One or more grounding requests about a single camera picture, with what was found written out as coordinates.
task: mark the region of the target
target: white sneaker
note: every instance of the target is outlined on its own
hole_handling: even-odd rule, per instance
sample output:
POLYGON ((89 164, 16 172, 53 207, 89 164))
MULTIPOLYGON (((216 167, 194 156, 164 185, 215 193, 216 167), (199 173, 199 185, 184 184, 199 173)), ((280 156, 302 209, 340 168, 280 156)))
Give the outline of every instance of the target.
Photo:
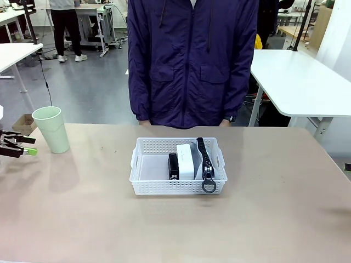
POLYGON ((80 56, 76 56, 76 62, 82 62, 82 61, 85 61, 87 60, 88 57, 86 55, 80 55, 80 56))
POLYGON ((68 59, 67 56, 59 56, 59 62, 60 62, 60 63, 66 62, 67 59, 68 59))

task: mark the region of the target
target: basket handle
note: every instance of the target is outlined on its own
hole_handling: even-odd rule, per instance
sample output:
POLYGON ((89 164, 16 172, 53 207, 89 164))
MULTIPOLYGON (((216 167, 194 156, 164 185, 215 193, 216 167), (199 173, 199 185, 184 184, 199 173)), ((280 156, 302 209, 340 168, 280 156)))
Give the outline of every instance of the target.
POLYGON ((133 154, 132 154, 132 159, 131 159, 131 168, 133 168, 133 163, 135 163, 135 152, 136 152, 137 148, 134 148, 133 150, 133 154))
POLYGON ((220 148, 218 148, 218 151, 217 151, 217 158, 218 158, 218 161, 219 161, 219 164, 223 167, 225 167, 225 162, 224 162, 224 158, 223 158, 223 154, 222 154, 222 151, 220 148))

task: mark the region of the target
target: white plastic basket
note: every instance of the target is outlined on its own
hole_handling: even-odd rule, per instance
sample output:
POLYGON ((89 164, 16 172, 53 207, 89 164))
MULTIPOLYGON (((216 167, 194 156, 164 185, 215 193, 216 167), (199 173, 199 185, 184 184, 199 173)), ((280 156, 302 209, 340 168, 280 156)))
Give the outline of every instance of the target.
MULTIPOLYGON (((165 180, 168 177, 168 154, 177 153, 177 145, 187 144, 196 138, 138 138, 131 160, 130 182, 136 195, 201 195, 203 180, 165 180)), ((204 138, 215 175, 219 194, 228 180, 224 158, 216 138, 204 138)))

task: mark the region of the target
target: gray sweatshirt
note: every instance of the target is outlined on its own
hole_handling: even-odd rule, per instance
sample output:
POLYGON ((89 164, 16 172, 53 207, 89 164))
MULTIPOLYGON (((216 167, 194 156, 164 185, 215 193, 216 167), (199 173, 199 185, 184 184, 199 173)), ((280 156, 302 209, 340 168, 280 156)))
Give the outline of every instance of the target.
POLYGON ((75 8, 73 0, 49 0, 52 10, 70 10, 75 8))

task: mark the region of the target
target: jacket zipper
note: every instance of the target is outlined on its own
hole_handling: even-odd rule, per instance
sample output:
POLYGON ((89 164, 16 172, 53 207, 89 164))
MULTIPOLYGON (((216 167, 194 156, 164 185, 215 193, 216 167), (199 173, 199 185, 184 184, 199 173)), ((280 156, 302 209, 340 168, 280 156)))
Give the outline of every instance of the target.
POLYGON ((190 30, 189 30, 189 39, 188 39, 188 50, 187 50, 186 61, 185 61, 185 84, 184 84, 184 93, 183 93, 182 126, 184 126, 185 110, 186 110, 186 95, 188 93, 189 56, 190 56, 190 48, 191 48, 191 39, 193 38, 193 22, 194 22, 194 8, 191 7, 191 19, 190 19, 190 30))

